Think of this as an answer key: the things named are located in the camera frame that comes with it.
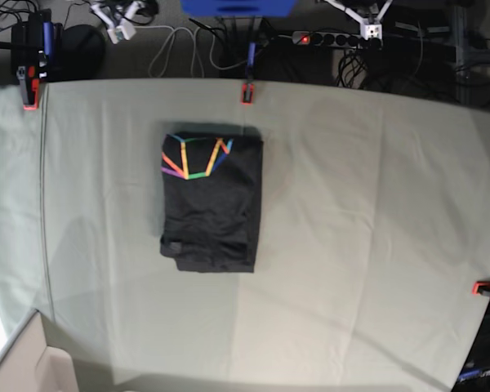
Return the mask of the black round base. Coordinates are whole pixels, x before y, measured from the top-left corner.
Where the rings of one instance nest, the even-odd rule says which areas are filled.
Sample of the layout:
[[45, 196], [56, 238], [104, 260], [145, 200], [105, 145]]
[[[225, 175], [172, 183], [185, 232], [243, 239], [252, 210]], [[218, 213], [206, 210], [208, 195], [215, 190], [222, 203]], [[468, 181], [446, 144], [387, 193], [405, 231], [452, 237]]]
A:
[[62, 24], [57, 24], [55, 33], [48, 81], [70, 82], [96, 78], [106, 53], [103, 33], [89, 24], [65, 29]]

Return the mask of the black equipment boxes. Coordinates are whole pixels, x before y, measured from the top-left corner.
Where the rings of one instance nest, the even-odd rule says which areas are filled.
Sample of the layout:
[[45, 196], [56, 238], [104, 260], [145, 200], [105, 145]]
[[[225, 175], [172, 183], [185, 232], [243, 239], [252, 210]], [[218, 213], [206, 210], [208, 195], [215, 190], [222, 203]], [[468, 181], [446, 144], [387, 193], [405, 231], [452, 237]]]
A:
[[456, 60], [452, 26], [440, 9], [392, 6], [383, 18], [383, 47], [448, 63]]

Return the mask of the red black clamp middle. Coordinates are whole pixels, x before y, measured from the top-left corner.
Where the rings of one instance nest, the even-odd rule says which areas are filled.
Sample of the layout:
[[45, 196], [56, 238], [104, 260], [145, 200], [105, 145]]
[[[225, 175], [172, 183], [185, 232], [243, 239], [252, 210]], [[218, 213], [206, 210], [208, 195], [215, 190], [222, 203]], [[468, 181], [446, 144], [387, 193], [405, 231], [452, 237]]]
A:
[[241, 103], [243, 105], [251, 105], [253, 103], [253, 96], [254, 96], [254, 83], [245, 82], [242, 85], [242, 90], [241, 90]]

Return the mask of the red black clamp left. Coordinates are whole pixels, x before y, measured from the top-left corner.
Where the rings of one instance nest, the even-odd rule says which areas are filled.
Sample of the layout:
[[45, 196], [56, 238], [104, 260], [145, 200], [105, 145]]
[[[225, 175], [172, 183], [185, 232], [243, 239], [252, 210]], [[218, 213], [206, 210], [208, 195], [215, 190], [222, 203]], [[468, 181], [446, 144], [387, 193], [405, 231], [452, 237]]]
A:
[[20, 95], [25, 110], [36, 110], [38, 108], [38, 93], [40, 78], [35, 66], [19, 66], [16, 78], [20, 86]]

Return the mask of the blue box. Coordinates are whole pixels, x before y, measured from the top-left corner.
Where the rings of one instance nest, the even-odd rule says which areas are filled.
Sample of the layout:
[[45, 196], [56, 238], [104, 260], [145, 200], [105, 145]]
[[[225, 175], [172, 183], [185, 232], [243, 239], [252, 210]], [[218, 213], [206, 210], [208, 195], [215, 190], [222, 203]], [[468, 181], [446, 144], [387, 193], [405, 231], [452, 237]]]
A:
[[191, 16], [288, 16], [295, 0], [181, 0]]

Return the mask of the dark grey t-shirt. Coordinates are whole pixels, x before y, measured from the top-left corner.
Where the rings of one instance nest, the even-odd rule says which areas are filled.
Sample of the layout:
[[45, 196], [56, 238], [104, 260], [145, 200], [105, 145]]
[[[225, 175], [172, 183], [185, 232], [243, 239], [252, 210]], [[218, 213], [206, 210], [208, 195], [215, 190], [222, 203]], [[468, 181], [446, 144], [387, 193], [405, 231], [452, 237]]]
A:
[[164, 137], [160, 252], [182, 272], [252, 273], [260, 237], [264, 142], [256, 133]]

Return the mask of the light green table cloth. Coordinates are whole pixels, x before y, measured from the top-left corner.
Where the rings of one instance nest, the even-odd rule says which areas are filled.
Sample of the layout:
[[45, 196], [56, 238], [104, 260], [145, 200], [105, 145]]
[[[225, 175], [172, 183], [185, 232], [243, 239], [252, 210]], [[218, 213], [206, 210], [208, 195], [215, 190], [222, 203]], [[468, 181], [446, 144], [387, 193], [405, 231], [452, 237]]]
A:
[[[488, 301], [490, 112], [229, 79], [0, 87], [0, 317], [31, 310], [78, 391], [449, 391]], [[258, 133], [251, 274], [160, 252], [161, 144]]]

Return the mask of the black power strip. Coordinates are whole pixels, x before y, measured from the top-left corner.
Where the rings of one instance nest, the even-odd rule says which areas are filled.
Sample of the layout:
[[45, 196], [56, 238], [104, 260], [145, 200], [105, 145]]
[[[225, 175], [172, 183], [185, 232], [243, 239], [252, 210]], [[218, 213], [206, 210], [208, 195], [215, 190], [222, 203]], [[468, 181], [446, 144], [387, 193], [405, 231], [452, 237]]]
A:
[[363, 38], [361, 35], [332, 31], [296, 30], [291, 34], [292, 42], [298, 46], [330, 47], [341, 50], [376, 50], [383, 47], [379, 38]]

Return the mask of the beige table frame corner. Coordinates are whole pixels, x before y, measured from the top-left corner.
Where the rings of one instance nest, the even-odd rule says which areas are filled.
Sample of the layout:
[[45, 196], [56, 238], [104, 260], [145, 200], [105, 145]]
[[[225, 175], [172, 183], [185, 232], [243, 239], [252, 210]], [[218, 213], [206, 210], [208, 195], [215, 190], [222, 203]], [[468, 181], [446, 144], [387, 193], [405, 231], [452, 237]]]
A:
[[78, 391], [73, 360], [48, 345], [38, 310], [25, 316], [0, 352], [0, 391]]

